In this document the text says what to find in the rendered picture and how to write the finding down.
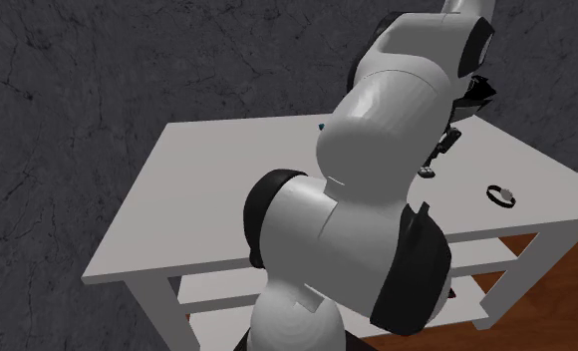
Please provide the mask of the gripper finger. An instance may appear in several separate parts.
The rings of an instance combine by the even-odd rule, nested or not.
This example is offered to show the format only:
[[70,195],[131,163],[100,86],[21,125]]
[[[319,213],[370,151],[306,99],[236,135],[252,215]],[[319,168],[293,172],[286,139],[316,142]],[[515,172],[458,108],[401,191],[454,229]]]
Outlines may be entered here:
[[418,171],[418,175],[422,178],[434,178],[435,172],[433,171],[431,164],[432,161],[440,154],[446,154],[448,150],[454,145],[454,143],[460,138],[461,131],[457,128],[448,126],[444,133],[444,138],[437,143],[427,160],[421,166]]

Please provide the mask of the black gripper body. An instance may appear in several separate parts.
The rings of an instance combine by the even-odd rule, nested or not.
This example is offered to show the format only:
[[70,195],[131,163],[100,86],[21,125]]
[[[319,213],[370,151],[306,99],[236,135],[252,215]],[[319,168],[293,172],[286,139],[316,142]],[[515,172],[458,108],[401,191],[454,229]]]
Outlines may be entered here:
[[473,75],[465,94],[453,101],[450,121],[454,123],[475,115],[491,102],[495,94],[496,91],[489,85],[487,78]]

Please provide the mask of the black wristwatch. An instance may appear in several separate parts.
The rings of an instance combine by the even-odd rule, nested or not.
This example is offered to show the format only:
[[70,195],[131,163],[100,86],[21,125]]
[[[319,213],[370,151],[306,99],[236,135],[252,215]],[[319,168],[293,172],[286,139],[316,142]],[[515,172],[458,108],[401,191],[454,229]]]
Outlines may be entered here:
[[489,200],[503,208],[513,208],[516,205],[516,198],[512,191],[507,188],[491,184],[485,193]]

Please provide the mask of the white table with shelves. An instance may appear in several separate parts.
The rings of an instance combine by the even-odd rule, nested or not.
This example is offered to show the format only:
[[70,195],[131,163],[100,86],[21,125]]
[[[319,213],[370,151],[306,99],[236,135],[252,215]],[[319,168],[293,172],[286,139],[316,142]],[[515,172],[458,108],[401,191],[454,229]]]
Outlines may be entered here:
[[[242,209],[274,169],[319,172],[322,115],[170,123],[83,274],[127,285],[169,351],[233,351],[265,281],[248,260]],[[491,327],[578,242],[578,174],[478,118],[413,182],[452,253],[435,325]],[[513,208],[486,196],[512,191]]]

